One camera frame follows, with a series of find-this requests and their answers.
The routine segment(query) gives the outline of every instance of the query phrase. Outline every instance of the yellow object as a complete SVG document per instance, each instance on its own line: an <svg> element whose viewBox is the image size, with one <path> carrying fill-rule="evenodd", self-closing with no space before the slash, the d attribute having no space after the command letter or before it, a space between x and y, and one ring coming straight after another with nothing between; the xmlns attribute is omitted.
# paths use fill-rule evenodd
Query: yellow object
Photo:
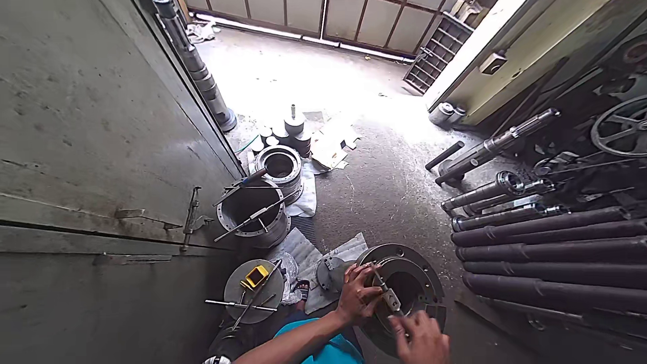
<svg viewBox="0 0 647 364"><path fill-rule="evenodd" d="M263 282L263 279L266 279L270 275L270 272L265 269L263 266L256 266L252 269L251 272L245 277L245 280L241 281L241 284L250 290L254 289L256 286Z"/></svg>

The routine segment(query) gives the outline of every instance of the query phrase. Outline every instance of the gray wall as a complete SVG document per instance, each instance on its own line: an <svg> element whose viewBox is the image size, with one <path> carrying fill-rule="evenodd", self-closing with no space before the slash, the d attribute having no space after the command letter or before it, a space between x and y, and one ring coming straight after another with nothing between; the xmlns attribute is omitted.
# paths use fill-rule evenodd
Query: gray wall
<svg viewBox="0 0 647 364"><path fill-rule="evenodd" d="M241 177L155 18L130 0L20 0L0 12L0 362L204 359L233 252L181 229ZM222 90L226 99L226 90ZM215 226L191 243L212 245ZM97 254L173 256L94 266Z"/></svg>

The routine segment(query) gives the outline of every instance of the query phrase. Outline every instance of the spoked wheel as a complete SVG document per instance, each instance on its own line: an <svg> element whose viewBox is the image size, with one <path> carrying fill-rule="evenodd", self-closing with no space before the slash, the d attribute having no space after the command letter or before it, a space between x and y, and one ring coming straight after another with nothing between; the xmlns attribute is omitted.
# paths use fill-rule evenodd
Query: spoked wheel
<svg viewBox="0 0 647 364"><path fill-rule="evenodd" d="M602 114L591 129L591 141L621 157L647 157L647 95L625 101Z"/></svg>

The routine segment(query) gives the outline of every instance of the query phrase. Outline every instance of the foot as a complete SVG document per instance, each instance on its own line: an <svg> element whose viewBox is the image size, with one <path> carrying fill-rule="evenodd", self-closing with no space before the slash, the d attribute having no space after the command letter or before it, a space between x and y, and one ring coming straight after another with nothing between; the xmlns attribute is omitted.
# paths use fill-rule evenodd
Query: foot
<svg viewBox="0 0 647 364"><path fill-rule="evenodd" d="M301 294L301 300L296 303L296 309L305 311L305 301L308 301L308 292L310 291L310 281L307 279L300 280L296 283L292 291L297 291Z"/></svg>

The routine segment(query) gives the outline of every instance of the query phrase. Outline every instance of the workshop floor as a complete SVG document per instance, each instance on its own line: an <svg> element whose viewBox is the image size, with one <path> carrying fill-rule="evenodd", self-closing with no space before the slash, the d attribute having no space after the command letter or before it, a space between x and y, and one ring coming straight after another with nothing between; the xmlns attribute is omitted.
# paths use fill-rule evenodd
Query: workshop floor
<svg viewBox="0 0 647 364"><path fill-rule="evenodd" d="M422 98L401 80L407 65L225 28L215 40L199 44L198 50L227 106L239 115L238 126L227 135L234 150L255 136L256 123L282 118L291 104L311 112L319 119L315 122L331 117L352 120L362 135L357 148L347 150L349 166L316 179L314 226L319 240L313 243L322 253L358 232L364 233L368 246L391 242L416 249L443 283L454 363L533 361L454 303L463 289L461 265L440 202L459 191L439 188L433 182L435 171L429 173L424 165L458 140L467 147L478 140L443 131L427 120ZM489 163L469 173L464 186L483 184L506 168L514 166ZM397 362L366 338L360 342L367 363Z"/></svg>

